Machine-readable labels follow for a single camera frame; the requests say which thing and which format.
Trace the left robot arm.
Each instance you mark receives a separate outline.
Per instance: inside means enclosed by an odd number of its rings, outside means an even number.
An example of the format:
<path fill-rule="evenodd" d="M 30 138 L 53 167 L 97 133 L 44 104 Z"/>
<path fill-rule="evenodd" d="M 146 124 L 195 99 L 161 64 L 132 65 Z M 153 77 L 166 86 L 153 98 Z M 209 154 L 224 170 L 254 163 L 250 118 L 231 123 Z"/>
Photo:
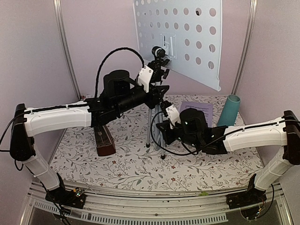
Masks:
<path fill-rule="evenodd" d="M 170 87 L 153 85 L 150 82 L 152 73 L 150 68 L 142 69 L 133 80 L 126 70 L 112 71 L 104 76 L 100 95 L 68 105 L 26 108 L 19 104 L 12 125 L 10 156 L 28 167 L 54 199 L 66 203 L 70 194 L 59 175 L 34 149 L 34 136 L 66 128 L 104 126 L 142 104 L 153 109 L 163 101 Z"/>

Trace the light blue music stand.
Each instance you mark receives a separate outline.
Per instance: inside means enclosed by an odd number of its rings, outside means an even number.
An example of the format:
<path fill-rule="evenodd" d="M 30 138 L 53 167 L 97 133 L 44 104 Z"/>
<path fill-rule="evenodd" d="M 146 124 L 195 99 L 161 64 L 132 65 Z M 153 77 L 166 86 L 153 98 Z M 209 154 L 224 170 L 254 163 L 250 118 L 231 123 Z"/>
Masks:
<path fill-rule="evenodd" d="M 153 85 L 174 71 L 220 91 L 222 1 L 135 0 L 133 9 L 139 53 L 154 70 Z M 166 143 L 155 125 L 167 119 L 161 103 L 149 110 L 147 137 L 160 148 Z"/>

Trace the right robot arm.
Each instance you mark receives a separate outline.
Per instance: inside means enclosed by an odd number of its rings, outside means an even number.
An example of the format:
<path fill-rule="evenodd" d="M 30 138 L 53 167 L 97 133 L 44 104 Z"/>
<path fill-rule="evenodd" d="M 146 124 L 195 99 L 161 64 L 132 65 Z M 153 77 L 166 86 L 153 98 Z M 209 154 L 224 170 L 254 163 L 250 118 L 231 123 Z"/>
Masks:
<path fill-rule="evenodd" d="M 249 189 L 242 195 L 246 204 L 253 204 L 261 192 L 300 163 L 300 121 L 292 111 L 263 123 L 217 127 L 209 127 L 204 113 L 193 108 L 179 113 L 168 107 L 163 113 L 167 119 L 155 126 L 165 143 L 179 141 L 183 146 L 194 147 L 193 154 L 221 155 L 252 147 L 280 147 L 275 157 L 249 182 Z"/>

